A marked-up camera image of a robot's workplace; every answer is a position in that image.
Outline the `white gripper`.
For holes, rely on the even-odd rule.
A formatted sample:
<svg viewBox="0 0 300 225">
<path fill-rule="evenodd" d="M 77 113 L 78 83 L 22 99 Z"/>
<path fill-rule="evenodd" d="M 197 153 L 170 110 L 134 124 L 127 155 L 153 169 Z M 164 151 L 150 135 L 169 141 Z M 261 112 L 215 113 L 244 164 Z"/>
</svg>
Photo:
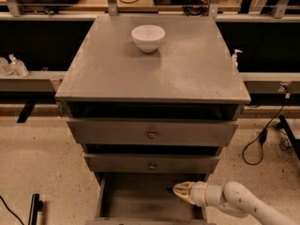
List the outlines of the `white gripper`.
<svg viewBox="0 0 300 225">
<path fill-rule="evenodd" d="M 195 182 L 193 185 L 192 182 L 187 181 L 175 185 L 172 188 L 172 191 L 176 193 L 175 195 L 178 198 L 182 199 L 183 201 L 190 204 L 195 204 L 199 207 L 203 207 L 206 206 L 206 199 L 205 199 L 206 189 L 207 189 L 207 184 L 202 181 Z"/>
</svg>

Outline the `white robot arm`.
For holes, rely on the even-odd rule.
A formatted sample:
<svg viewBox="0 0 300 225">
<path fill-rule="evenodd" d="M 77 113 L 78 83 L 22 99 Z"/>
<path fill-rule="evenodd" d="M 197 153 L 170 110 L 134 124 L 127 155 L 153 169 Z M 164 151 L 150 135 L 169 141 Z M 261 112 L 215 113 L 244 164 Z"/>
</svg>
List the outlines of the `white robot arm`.
<svg viewBox="0 0 300 225">
<path fill-rule="evenodd" d="M 232 217 L 252 215 L 262 225 L 299 225 L 275 208 L 258 199 L 245 186 L 230 181 L 223 186 L 202 181 L 183 182 L 172 188 L 180 199 L 199 207 L 211 206 Z"/>
</svg>

